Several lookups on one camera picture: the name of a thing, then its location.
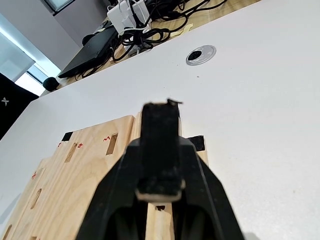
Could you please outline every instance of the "white table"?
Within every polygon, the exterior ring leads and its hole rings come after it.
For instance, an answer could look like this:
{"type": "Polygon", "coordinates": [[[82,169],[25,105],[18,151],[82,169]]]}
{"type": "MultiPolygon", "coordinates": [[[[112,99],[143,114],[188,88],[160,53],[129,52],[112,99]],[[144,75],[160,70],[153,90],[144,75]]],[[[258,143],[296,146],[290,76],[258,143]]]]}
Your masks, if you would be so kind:
{"type": "Polygon", "coordinates": [[[248,240],[318,240],[319,23],[317,0],[262,0],[34,101],[0,141],[0,214],[65,132],[170,97],[248,240]],[[205,44],[215,57],[186,65],[205,44]]]}

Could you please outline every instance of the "black tape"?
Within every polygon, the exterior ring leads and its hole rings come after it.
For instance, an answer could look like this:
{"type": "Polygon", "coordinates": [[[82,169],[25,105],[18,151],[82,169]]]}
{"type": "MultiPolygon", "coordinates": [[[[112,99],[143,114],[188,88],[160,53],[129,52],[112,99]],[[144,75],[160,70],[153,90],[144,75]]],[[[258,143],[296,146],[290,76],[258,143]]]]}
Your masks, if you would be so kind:
{"type": "Polygon", "coordinates": [[[67,132],[67,133],[63,136],[61,142],[63,142],[63,141],[69,141],[70,138],[71,138],[71,135],[72,135],[73,133],[74,133],[73,131],[67,132]]]}
{"type": "Polygon", "coordinates": [[[188,139],[193,143],[197,152],[206,150],[205,139],[203,135],[189,137],[188,139]]]}

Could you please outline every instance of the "laptop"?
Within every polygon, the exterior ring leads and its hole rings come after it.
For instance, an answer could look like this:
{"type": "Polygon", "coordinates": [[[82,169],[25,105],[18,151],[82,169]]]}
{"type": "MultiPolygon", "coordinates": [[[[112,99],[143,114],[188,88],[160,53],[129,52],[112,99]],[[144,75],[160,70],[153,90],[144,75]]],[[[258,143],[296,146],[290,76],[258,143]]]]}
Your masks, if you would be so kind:
{"type": "Polygon", "coordinates": [[[115,47],[118,32],[112,25],[96,33],[77,53],[71,62],[59,73],[59,78],[68,78],[99,66],[111,57],[111,46],[115,47]]]}

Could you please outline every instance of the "red marking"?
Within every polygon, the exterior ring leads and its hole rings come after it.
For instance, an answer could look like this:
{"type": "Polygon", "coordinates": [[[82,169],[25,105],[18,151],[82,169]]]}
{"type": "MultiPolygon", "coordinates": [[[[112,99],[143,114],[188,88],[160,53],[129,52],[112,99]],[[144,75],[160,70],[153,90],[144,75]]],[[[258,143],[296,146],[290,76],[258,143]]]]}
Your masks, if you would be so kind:
{"type": "Polygon", "coordinates": [[[109,136],[108,136],[107,138],[103,139],[103,142],[104,142],[104,141],[107,141],[108,139],[110,140],[110,137],[109,137],[109,136]]]}
{"type": "Polygon", "coordinates": [[[32,175],[32,180],[35,179],[36,175],[37,174],[36,174],[36,171],[35,171],[34,174],[32,175]]]}

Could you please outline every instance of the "white power strip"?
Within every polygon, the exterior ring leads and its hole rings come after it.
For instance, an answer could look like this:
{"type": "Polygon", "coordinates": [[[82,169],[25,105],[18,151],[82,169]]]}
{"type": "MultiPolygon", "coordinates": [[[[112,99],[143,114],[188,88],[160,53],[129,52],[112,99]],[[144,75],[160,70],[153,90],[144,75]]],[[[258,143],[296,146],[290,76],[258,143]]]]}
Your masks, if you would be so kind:
{"type": "MultiPolygon", "coordinates": [[[[140,0],[132,5],[133,10],[139,20],[144,24],[145,19],[149,17],[149,12],[146,7],[144,0],[140,0]]],[[[115,7],[107,12],[107,16],[115,27],[116,31],[121,34],[125,28],[135,28],[136,22],[134,20],[132,11],[127,1],[123,0],[118,3],[115,7]]]]}

